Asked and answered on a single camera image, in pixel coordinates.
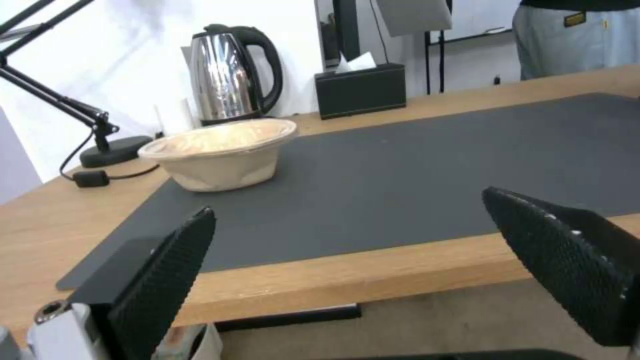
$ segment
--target tissue box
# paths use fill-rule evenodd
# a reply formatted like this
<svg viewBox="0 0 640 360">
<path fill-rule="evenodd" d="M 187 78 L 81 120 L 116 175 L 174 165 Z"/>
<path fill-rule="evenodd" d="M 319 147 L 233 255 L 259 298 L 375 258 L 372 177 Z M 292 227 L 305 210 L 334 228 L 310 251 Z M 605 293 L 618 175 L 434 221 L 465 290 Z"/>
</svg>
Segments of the tissue box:
<svg viewBox="0 0 640 360">
<path fill-rule="evenodd" d="M 316 74 L 316 94 L 323 120 L 404 108 L 404 65 L 390 63 L 342 74 Z"/>
</svg>

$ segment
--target black textured gripper pad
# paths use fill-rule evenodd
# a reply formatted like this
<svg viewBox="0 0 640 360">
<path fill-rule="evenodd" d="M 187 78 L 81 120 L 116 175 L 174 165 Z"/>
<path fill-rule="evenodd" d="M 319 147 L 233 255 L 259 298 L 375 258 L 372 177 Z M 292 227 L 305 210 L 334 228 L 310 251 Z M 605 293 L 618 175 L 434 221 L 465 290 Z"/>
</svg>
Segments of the black textured gripper pad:
<svg viewBox="0 0 640 360">
<path fill-rule="evenodd" d="M 524 266 L 599 344 L 633 342 L 640 240 L 596 213 L 498 188 L 486 209 Z"/>
</svg>

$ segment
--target kettle base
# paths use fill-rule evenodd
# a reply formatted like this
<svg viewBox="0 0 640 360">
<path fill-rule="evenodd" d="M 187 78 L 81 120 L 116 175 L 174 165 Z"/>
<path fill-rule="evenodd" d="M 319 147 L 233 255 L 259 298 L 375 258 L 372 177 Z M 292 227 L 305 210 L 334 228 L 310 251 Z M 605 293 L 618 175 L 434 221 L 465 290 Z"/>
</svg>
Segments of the kettle base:
<svg viewBox="0 0 640 360">
<path fill-rule="evenodd" d="M 264 115 L 261 114 L 259 111 L 256 111 L 256 112 L 253 112 L 253 113 L 240 115 L 240 116 L 236 116 L 236 117 L 229 117 L 229 118 L 226 118 L 226 119 L 217 119 L 217 120 L 205 120 L 205 119 L 202 119 L 202 120 L 200 120 L 200 123 L 202 124 L 202 126 L 212 126 L 212 125 L 224 124 L 226 122 L 239 121 L 239 120 L 259 119 L 259 118 L 262 118 L 262 117 L 264 117 Z"/>
</svg>

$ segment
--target stainless steel kettle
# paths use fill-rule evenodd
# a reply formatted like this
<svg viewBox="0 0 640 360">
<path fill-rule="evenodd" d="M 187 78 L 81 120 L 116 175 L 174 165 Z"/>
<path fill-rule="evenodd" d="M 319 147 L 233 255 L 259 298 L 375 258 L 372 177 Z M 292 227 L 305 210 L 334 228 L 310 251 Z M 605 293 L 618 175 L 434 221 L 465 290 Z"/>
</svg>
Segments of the stainless steel kettle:
<svg viewBox="0 0 640 360">
<path fill-rule="evenodd" d="M 256 28 L 212 24 L 191 41 L 191 87 L 204 126 L 265 115 L 282 93 L 282 66 L 275 46 Z M 264 50 L 273 71 L 265 96 L 248 45 Z"/>
</svg>

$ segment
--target bowl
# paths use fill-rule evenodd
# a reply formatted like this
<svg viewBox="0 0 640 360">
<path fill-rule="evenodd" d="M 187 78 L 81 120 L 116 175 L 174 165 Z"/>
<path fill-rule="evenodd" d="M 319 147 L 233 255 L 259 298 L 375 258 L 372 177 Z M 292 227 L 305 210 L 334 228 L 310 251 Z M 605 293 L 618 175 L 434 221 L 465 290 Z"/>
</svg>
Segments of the bowl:
<svg viewBox="0 0 640 360">
<path fill-rule="evenodd" d="M 273 177 L 279 146 L 297 130 L 282 119 L 228 122 L 160 138 L 138 155 L 156 161 L 187 190 L 220 192 Z"/>
</svg>

